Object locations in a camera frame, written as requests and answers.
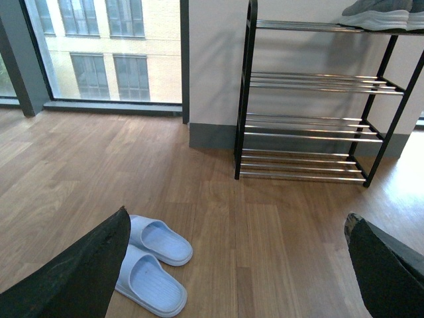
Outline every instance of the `gray sneaker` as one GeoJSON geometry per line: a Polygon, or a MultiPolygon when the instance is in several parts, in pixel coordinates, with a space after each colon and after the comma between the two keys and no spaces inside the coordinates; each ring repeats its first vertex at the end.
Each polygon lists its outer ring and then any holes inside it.
{"type": "Polygon", "coordinates": [[[358,0],[343,11],[340,24],[374,31],[406,30],[411,9],[412,0],[358,0]]]}
{"type": "Polygon", "coordinates": [[[408,31],[424,29],[424,0],[413,0],[406,29],[408,31]]]}

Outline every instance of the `wall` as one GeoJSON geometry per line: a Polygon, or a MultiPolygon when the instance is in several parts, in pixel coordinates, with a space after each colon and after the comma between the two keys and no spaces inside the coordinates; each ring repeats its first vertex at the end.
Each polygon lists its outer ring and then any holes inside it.
{"type": "MultiPolygon", "coordinates": [[[[354,0],[259,0],[258,18],[337,23],[354,0]]],[[[247,0],[190,1],[190,125],[198,141],[203,124],[232,131],[237,122],[247,0]]],[[[254,69],[281,72],[375,75],[388,36],[258,30],[254,69]]],[[[388,79],[406,86],[424,47],[424,37],[401,37],[386,72],[388,79]]],[[[421,75],[395,131],[408,136],[424,109],[421,75]]],[[[253,110],[359,117],[366,95],[250,91],[253,110]]],[[[387,132],[399,97],[379,97],[371,121],[387,132]]]]}

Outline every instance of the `shoe rack shelf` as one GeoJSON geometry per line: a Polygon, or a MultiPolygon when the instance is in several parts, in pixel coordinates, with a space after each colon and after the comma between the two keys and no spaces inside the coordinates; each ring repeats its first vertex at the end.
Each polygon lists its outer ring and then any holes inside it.
{"type": "Polygon", "coordinates": [[[396,45],[398,36],[424,35],[419,32],[367,31],[360,28],[329,23],[303,23],[258,20],[257,0],[250,0],[246,22],[246,38],[242,65],[240,99],[235,138],[235,179],[240,176],[261,178],[288,178],[330,182],[362,183],[369,187],[383,158],[396,125],[424,66],[424,52],[406,88],[384,77],[384,72],[396,45]],[[347,32],[389,34],[390,40],[376,76],[347,76],[333,74],[301,74],[287,72],[260,72],[252,70],[254,41],[257,29],[304,32],[347,32]],[[320,91],[324,93],[368,94],[361,118],[335,118],[314,116],[253,113],[248,110],[250,88],[320,91]],[[377,95],[400,96],[401,101],[386,134],[382,134],[368,121],[377,95]],[[256,136],[291,142],[348,142],[346,154],[292,152],[244,148],[244,138],[256,136]],[[360,143],[376,143],[380,150],[369,171],[355,156],[360,143]]]}

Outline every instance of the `slide sandal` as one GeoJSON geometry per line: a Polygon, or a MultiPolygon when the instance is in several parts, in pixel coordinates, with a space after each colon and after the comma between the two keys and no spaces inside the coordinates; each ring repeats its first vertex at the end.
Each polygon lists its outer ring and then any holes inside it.
{"type": "Polygon", "coordinates": [[[130,244],[172,266],[184,265],[193,256],[190,243],[163,221],[138,215],[130,218],[130,244]]]}
{"type": "Polygon", "coordinates": [[[155,257],[128,245],[115,289],[159,317],[173,317],[186,305],[187,291],[155,257]]]}

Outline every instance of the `building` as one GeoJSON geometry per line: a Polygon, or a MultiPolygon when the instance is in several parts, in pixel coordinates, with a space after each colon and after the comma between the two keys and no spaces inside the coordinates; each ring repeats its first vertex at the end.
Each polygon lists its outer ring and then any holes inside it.
{"type": "Polygon", "coordinates": [[[181,103],[178,0],[26,0],[60,99],[181,103]]]}

